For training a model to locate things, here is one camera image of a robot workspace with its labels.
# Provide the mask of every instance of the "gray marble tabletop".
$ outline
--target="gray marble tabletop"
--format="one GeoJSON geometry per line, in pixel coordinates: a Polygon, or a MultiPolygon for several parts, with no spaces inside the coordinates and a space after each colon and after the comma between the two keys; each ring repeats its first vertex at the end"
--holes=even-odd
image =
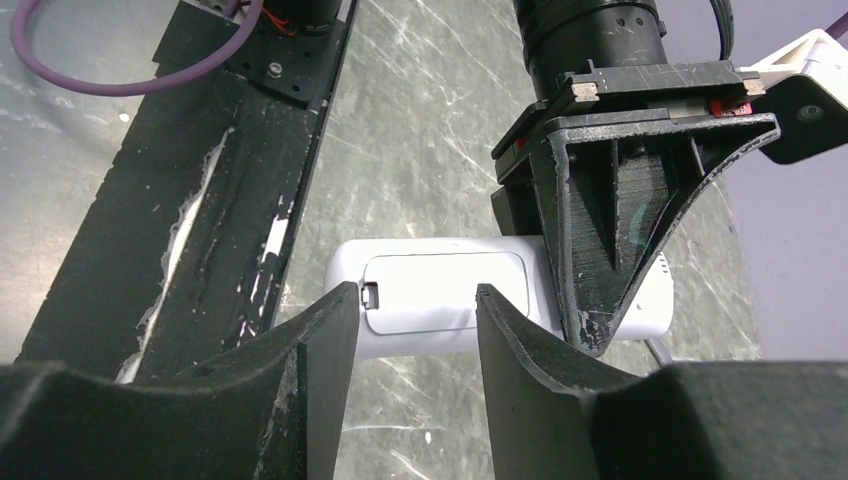
{"type": "MultiPolygon", "coordinates": [[[[16,3],[0,0],[0,28],[16,3]]],[[[703,3],[698,14],[710,15],[703,3]]],[[[174,5],[51,2],[38,18],[36,53],[80,78],[148,77],[174,5]]],[[[0,41],[0,362],[8,363],[140,100],[62,91],[26,72],[7,36],[0,41]]],[[[496,235],[490,151],[533,99],[509,0],[362,0],[279,321],[321,295],[326,262],[345,240],[496,235]]],[[[675,311],[664,340],[677,359],[758,357],[734,232],[719,182],[665,249],[675,311]]],[[[617,343],[603,360],[636,374],[657,368],[641,342],[617,343]]],[[[358,362],[336,477],[491,478],[482,392],[474,353],[358,362]]]]}

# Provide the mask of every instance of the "gray wall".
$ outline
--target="gray wall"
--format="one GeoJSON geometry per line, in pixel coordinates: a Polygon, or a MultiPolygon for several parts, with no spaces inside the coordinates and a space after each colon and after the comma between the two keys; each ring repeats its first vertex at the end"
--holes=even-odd
{"type": "MultiPolygon", "coordinates": [[[[718,52],[706,0],[659,0],[672,61],[718,52]]],[[[846,10],[845,0],[735,0],[733,60],[750,65],[846,10]]],[[[848,359],[848,150],[793,166],[750,155],[727,174],[768,359],[848,359]]]]}

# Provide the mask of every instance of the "marble surface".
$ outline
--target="marble surface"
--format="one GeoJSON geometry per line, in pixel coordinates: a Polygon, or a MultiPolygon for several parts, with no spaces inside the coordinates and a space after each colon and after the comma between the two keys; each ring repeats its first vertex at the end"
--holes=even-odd
{"type": "MultiPolygon", "coordinates": [[[[279,320],[320,297],[346,240],[496,235],[490,151],[533,100],[508,0],[363,0],[279,320]]],[[[721,192],[696,202],[666,249],[675,358],[757,353],[721,192]]],[[[658,368],[643,342],[615,343],[602,360],[639,375],[658,368]]],[[[357,362],[336,478],[491,478],[482,392],[476,353],[357,362]]]]}

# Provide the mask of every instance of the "black bracket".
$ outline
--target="black bracket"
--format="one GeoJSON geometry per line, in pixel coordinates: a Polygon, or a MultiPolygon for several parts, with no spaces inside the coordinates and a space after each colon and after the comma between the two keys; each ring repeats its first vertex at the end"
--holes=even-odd
{"type": "Polygon", "coordinates": [[[267,22],[260,22],[245,45],[227,61],[227,69],[299,107],[306,107],[315,96],[318,86],[315,79],[331,46],[328,33],[332,30],[329,28],[321,35],[302,31],[289,36],[267,22]]]}
{"type": "Polygon", "coordinates": [[[6,478],[332,478],[359,289],[167,380],[131,385],[58,363],[0,368],[6,478]]]}
{"type": "Polygon", "coordinates": [[[599,356],[692,202],[780,130],[770,114],[710,109],[764,93],[730,62],[587,72],[496,147],[492,204],[503,233],[544,236],[566,340],[599,356]]]}
{"type": "Polygon", "coordinates": [[[845,365],[674,364],[639,378],[581,354],[490,285],[477,339],[495,477],[845,478],[845,365]]]}

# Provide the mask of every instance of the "red component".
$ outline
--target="red component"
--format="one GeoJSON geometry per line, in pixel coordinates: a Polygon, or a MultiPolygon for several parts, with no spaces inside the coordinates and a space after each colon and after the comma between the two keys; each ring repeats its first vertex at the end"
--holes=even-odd
{"type": "Polygon", "coordinates": [[[713,100],[710,102],[710,112],[715,115],[716,118],[741,117],[743,115],[750,115],[754,113],[754,108],[751,107],[750,103],[746,103],[737,108],[726,108],[721,101],[713,100]]]}
{"type": "Polygon", "coordinates": [[[288,20],[281,20],[277,18],[276,16],[274,16],[273,13],[271,13],[270,10],[265,7],[262,7],[262,12],[265,13],[265,15],[268,17],[268,20],[271,21],[271,25],[273,25],[277,30],[279,30],[280,33],[288,35],[289,37],[294,36],[294,32],[286,28],[286,25],[289,24],[288,20]]]}

